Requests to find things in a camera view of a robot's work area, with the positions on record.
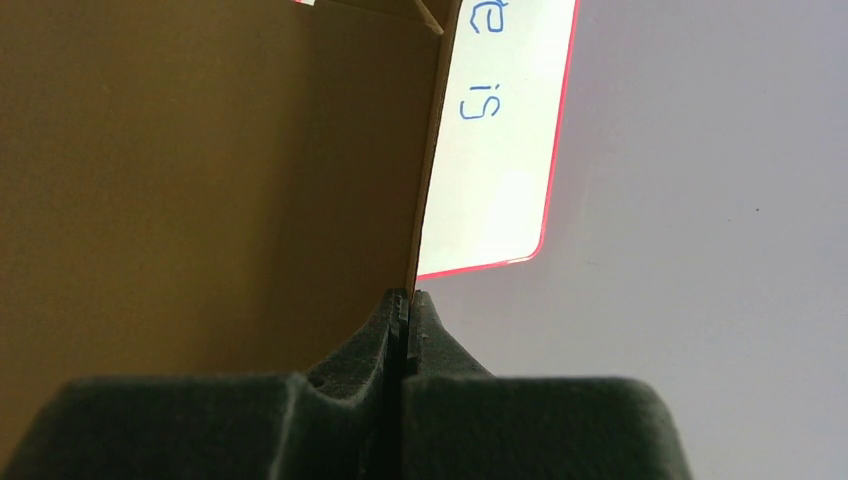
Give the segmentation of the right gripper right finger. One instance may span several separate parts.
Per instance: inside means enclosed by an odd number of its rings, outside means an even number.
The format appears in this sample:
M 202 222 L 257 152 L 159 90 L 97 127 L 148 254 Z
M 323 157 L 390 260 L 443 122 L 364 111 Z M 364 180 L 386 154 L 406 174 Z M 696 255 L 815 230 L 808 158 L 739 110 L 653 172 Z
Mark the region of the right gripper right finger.
M 410 306 L 402 384 L 405 479 L 688 479 L 673 417 L 620 377 L 497 377 L 446 330 L 423 291 Z

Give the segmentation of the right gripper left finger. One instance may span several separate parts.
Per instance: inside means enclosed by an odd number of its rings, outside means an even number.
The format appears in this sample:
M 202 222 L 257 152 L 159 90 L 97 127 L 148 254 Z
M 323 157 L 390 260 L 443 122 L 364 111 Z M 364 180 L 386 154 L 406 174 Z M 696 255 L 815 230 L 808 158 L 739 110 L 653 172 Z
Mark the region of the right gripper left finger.
M 5 479 L 396 479 L 408 295 L 304 373 L 72 381 Z

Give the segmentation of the brown cardboard box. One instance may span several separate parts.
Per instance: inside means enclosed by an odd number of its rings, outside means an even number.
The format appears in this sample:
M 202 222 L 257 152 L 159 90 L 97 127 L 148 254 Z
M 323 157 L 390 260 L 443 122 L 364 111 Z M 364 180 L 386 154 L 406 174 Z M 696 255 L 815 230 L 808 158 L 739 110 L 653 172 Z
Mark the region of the brown cardboard box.
M 1 456 L 69 380 L 294 370 L 415 282 L 455 1 L 1 5 Z

